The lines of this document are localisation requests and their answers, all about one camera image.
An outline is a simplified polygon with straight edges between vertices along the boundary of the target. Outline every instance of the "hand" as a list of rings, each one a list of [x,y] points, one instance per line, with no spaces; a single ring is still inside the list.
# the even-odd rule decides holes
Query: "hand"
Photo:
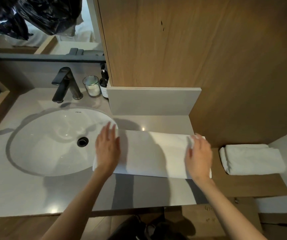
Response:
[[[109,129],[110,122],[105,125],[96,139],[96,154],[98,166],[95,169],[107,178],[110,177],[120,158],[120,137],[116,138],[116,125]]]
[[[194,182],[211,181],[209,178],[212,165],[211,146],[201,135],[191,136],[194,140],[193,149],[189,148],[186,153],[185,163]]]

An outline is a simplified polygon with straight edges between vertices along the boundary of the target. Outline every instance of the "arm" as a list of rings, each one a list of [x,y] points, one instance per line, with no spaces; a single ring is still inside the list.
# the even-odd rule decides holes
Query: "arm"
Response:
[[[211,146],[200,135],[192,136],[193,149],[186,155],[186,166],[197,186],[202,190],[214,208],[221,225],[233,240],[266,238],[245,218],[245,216],[216,187],[209,172],[212,164]]]
[[[96,140],[98,167],[86,187],[73,199],[64,212],[42,237],[42,240],[80,239],[92,208],[106,180],[112,175],[120,157],[119,137],[114,125],[104,126]]]

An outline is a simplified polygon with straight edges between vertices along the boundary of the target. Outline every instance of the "faucet handle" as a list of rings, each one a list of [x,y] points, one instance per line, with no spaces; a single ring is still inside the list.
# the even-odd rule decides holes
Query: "faucet handle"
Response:
[[[69,67],[63,67],[63,68],[60,68],[58,74],[56,75],[56,77],[54,78],[54,80],[51,82],[51,84],[53,85],[59,85],[62,80],[71,72],[71,69]]]

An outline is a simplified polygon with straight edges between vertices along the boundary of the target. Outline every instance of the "glass cup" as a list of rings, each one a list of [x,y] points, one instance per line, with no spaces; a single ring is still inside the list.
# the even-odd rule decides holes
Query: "glass cup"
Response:
[[[87,93],[92,98],[97,98],[100,96],[100,86],[99,86],[99,79],[96,76],[86,76],[82,83],[85,85]]]

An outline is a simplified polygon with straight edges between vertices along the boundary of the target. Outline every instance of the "soap dispenser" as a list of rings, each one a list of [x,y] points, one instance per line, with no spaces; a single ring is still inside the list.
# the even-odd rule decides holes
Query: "soap dispenser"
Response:
[[[104,98],[108,99],[107,85],[108,85],[109,75],[108,75],[108,72],[105,70],[105,63],[101,63],[100,68],[101,68],[101,79],[99,81],[99,85],[100,85],[101,93]]]

